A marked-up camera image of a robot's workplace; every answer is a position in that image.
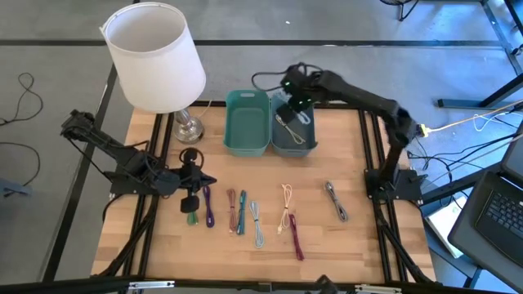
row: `laptop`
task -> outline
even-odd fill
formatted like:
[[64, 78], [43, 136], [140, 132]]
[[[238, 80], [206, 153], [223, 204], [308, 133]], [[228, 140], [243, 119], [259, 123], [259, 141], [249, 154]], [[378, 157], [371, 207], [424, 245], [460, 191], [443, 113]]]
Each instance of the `laptop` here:
[[[523, 123], [517, 133], [522, 132]], [[502, 254], [523, 267], [523, 139], [509, 145], [501, 168], [500, 175], [488, 172], [474, 188], [489, 194], [475, 227]]]

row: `wooden table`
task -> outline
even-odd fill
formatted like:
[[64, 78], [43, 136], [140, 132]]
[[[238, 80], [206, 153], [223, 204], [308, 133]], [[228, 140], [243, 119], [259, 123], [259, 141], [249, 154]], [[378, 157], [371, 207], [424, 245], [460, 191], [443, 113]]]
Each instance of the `wooden table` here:
[[[193, 107], [190, 112], [199, 115], [203, 109]], [[203, 197], [197, 211], [200, 223], [196, 226], [187, 225], [187, 215], [180, 212], [180, 199], [186, 196], [184, 190], [178, 190], [169, 199], [160, 199], [147, 277], [313, 282], [321, 274], [327, 274], [336, 283], [383, 283], [372, 204], [364, 187], [366, 166], [357, 112], [315, 110], [319, 144], [306, 158], [281, 158], [271, 147], [260, 158], [236, 158], [228, 154], [222, 143], [225, 111], [223, 107], [208, 109], [202, 117], [205, 136], [195, 145], [205, 155], [203, 171], [218, 179], [211, 185], [216, 224], [209, 229], [204, 223]], [[126, 144], [148, 140], [153, 124], [153, 114], [135, 110]], [[170, 146], [168, 164], [179, 167], [178, 154], [187, 146], [176, 141], [174, 136]], [[408, 165], [406, 157], [402, 158], [402, 164]], [[346, 223], [337, 218], [323, 189], [326, 180], [333, 182], [337, 196], [348, 212], [350, 220]], [[304, 261], [296, 259], [291, 231], [287, 229], [277, 234], [284, 208], [282, 183], [293, 187], [289, 210], [297, 217]], [[226, 190], [230, 188], [238, 194], [245, 189], [248, 200], [259, 203], [261, 230], [266, 240], [262, 249], [254, 247], [254, 222], [249, 210], [245, 212], [245, 235], [229, 233]], [[128, 240], [136, 199], [136, 195], [124, 196], [108, 210], [92, 273], [104, 270]], [[423, 272], [434, 279], [418, 209], [407, 202], [396, 201], [395, 204], [402, 243]], [[137, 272], [140, 244], [136, 252], [133, 273]], [[397, 278], [390, 246], [389, 256], [393, 277]]]

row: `lamp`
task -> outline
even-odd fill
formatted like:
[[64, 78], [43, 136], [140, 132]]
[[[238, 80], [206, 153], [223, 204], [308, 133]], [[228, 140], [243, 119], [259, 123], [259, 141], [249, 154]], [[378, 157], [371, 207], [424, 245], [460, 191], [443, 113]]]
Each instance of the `lamp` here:
[[205, 88], [205, 72], [181, 11], [157, 2], [133, 4], [100, 30], [129, 103], [157, 114], [176, 112], [175, 137], [197, 142], [203, 125], [187, 107]]

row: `desk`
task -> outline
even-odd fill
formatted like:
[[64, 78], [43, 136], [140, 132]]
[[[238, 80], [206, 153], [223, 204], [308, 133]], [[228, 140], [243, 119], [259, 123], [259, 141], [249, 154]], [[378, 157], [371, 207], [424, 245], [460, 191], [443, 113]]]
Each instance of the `desk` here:
[[[202, 111], [203, 107], [190, 109], [195, 116]], [[209, 229], [202, 221], [203, 200], [197, 211], [200, 224], [186, 224], [186, 214], [180, 212], [180, 199], [186, 196], [184, 190], [169, 199], [160, 199], [146, 276], [300, 283], [313, 282], [321, 274], [327, 274], [336, 283], [383, 283], [372, 204], [364, 187], [365, 158], [357, 111], [316, 109], [319, 144], [306, 158], [281, 158], [270, 147], [260, 158], [229, 155], [222, 144], [225, 111], [224, 107], [208, 109], [202, 117], [205, 136], [195, 145], [205, 155], [203, 171], [218, 179], [210, 186], [216, 224]], [[135, 110], [126, 144], [148, 140], [154, 118], [153, 114]], [[170, 167], [180, 165], [178, 154], [185, 147], [172, 137]], [[403, 157], [402, 163], [408, 164], [408, 159]], [[347, 223], [339, 221], [329, 196], [323, 191], [325, 180], [333, 182], [350, 217]], [[290, 230], [281, 235], [276, 233], [284, 207], [281, 183], [293, 186], [289, 209], [297, 216], [304, 261], [296, 260]], [[229, 188], [236, 189], [237, 194], [245, 189], [248, 199], [258, 201], [261, 230], [266, 239], [262, 249], [254, 247], [254, 222], [249, 210], [245, 212], [245, 235], [229, 233], [226, 197]], [[92, 273], [104, 270], [128, 240], [135, 206], [136, 195], [128, 195], [107, 211]], [[411, 203], [396, 201], [396, 215], [402, 243], [423, 272], [434, 279], [418, 209]], [[391, 247], [389, 256], [393, 276], [397, 278]], [[136, 254], [132, 273], [137, 271], [138, 259]]]

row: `concrete floor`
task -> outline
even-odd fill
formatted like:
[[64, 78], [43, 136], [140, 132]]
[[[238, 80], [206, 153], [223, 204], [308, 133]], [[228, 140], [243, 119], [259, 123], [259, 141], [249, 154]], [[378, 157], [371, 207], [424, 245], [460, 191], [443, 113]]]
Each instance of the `concrete floor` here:
[[[100, 39], [98, 26], [130, 2], [4, 0], [3, 7], [8, 9], [0, 10], [0, 39]], [[476, 3], [420, 2], [413, 14], [400, 23], [396, 8], [378, 0], [164, 2], [186, 14], [195, 39], [497, 40]], [[519, 46], [521, 35], [512, 30], [503, 1], [490, 1], [490, 5], [509, 41]], [[505, 53], [491, 47], [199, 47], [199, 54], [208, 76], [202, 100], [223, 100], [230, 90], [251, 88], [250, 76], [254, 72], [282, 70], [306, 61], [338, 72], [368, 91], [398, 100], [414, 118], [430, 127], [475, 113], [438, 109], [434, 106], [437, 99], [482, 99], [515, 77]], [[34, 194], [6, 198], [0, 203], [2, 284], [41, 278], [80, 159], [78, 152], [59, 137], [60, 125], [71, 109], [96, 111], [110, 62], [106, 47], [0, 47], [0, 117], [9, 118], [15, 111], [21, 93], [16, 77], [22, 72], [33, 74], [34, 90], [45, 103], [35, 119], [0, 127], [1, 141], [32, 145], [42, 157], [42, 170], [32, 184]], [[520, 97], [516, 93], [512, 99]], [[29, 114], [34, 107], [35, 101], [29, 98], [22, 104], [22, 113]], [[117, 86], [104, 131], [123, 140], [131, 113], [132, 107]], [[504, 119], [513, 124], [521, 121], [517, 116]], [[514, 129], [498, 123], [476, 132], [471, 123], [464, 123], [422, 139], [421, 143], [429, 154], [452, 152], [512, 132]], [[419, 153], [416, 144], [409, 148]], [[0, 177], [24, 181], [34, 172], [32, 154], [6, 146], [0, 146], [0, 150]], [[502, 155], [500, 150], [477, 164], [486, 166]], [[94, 161], [102, 169], [114, 168], [113, 161], [104, 154], [96, 152]], [[422, 163], [413, 165], [420, 168]], [[433, 163], [426, 173], [429, 179], [435, 179], [443, 171], [440, 164]], [[454, 177], [473, 171], [474, 167], [460, 168]], [[444, 178], [436, 184], [446, 181]], [[90, 274], [108, 193], [109, 183], [91, 169], [57, 278], [84, 278]], [[433, 260], [438, 280], [451, 286], [463, 285], [464, 276], [438, 256], [434, 255]], [[482, 274], [478, 285], [510, 290], [488, 273]]]

